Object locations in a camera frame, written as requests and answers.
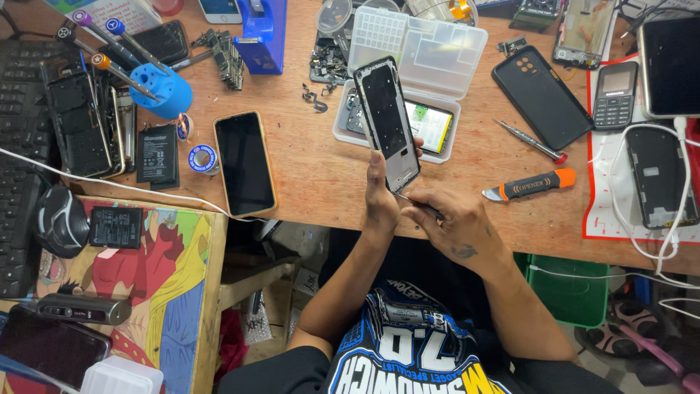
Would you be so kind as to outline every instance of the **green crate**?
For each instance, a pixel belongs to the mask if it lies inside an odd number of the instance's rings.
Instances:
[[[554,273],[606,276],[610,266],[590,261],[530,255],[530,264]],[[526,279],[554,318],[562,323],[596,328],[606,321],[608,279],[556,276],[528,267]]]

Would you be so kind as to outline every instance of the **battery label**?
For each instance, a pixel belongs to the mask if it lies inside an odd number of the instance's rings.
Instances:
[[[420,104],[404,102],[408,112],[408,122],[414,137],[422,138],[424,147],[434,152],[440,152],[445,142],[447,127],[452,120],[452,114],[446,114]]]
[[[163,175],[163,170],[166,168],[164,159],[167,145],[168,141],[165,135],[144,137],[141,157],[143,158],[143,176],[145,178]]]

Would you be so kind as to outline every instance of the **wooden workbench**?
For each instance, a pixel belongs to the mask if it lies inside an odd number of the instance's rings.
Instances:
[[[192,143],[214,143],[211,122],[227,114],[248,109],[260,112],[267,133],[277,195],[278,208],[265,215],[280,220],[320,224],[324,226],[359,229],[365,202],[365,170],[370,153],[367,148],[341,142],[333,137],[331,128],[340,90],[322,98],[329,107],[318,113],[300,96],[302,83],[320,93],[323,85],[309,82],[309,52],[316,34],[314,16],[319,0],[289,1],[286,28],[284,72],[282,75],[261,76],[244,74],[243,90],[231,92],[219,81],[218,70],[210,58],[182,70],[194,90],[194,102],[188,113],[194,118]],[[63,18],[52,12],[39,0],[29,3],[7,3],[20,28],[54,34]],[[185,8],[176,15],[185,25],[190,40],[208,28],[229,29],[231,35],[240,35],[240,25],[209,25],[199,4],[187,0]],[[530,132],[521,116],[491,79],[490,72],[504,59],[495,47],[498,42],[525,33],[528,42],[549,57],[554,44],[556,23],[545,34],[508,29],[509,20],[480,18],[479,27],[489,33],[489,40],[479,61],[467,96],[461,100],[461,119],[456,131],[451,158],[443,164],[422,162],[421,176],[411,189],[449,187],[463,193],[478,193],[501,182],[521,179],[555,169],[539,151],[522,144],[491,121],[494,116],[515,127]],[[7,31],[4,22],[0,22]],[[624,23],[618,20],[618,31]],[[611,59],[620,58],[632,44],[631,39],[613,41]],[[571,72],[554,67],[566,79]],[[586,102],[586,73],[579,70],[567,81],[568,87],[584,104]],[[139,122],[164,123],[141,110]],[[190,146],[180,145],[179,155],[185,157]],[[576,170],[574,187],[540,193],[510,204],[486,203],[491,220],[502,238],[514,250],[652,268],[652,262],[634,250],[626,240],[582,239],[582,217],[589,204],[590,188],[587,169],[587,142],[582,137],[564,151],[566,164]],[[168,193],[183,196],[201,195],[221,207],[225,206],[221,176],[212,178],[195,174],[185,161],[180,163],[181,188]],[[135,176],[118,177],[117,182],[148,187],[135,183]],[[150,196],[136,196],[131,191],[101,184],[84,184],[87,194],[113,198],[148,200]],[[163,203],[188,205],[187,202],[164,198]],[[402,219],[397,230],[401,236],[425,238],[415,224]],[[648,244],[651,253],[659,245]],[[700,264],[693,264],[700,248],[684,245],[678,256],[667,261],[665,271],[700,274]]]

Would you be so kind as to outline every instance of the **blue screwdriver holder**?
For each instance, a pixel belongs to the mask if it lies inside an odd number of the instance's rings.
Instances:
[[[250,0],[238,0],[243,35],[233,45],[250,74],[282,74],[287,0],[260,0],[263,12],[252,9]]]
[[[187,112],[192,104],[190,84],[175,72],[170,72],[167,76],[148,63],[135,68],[129,77],[138,81],[160,100],[157,102],[129,87],[134,102],[161,118],[175,119],[181,112]]]

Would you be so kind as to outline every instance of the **phone battery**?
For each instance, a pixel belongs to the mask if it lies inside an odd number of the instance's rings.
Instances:
[[[425,141],[423,149],[441,154],[452,127],[452,114],[408,100],[404,101],[404,105],[413,136]]]
[[[177,137],[175,125],[139,133],[136,182],[173,182],[176,179]]]
[[[143,216],[141,208],[94,207],[90,215],[90,244],[139,249]]]

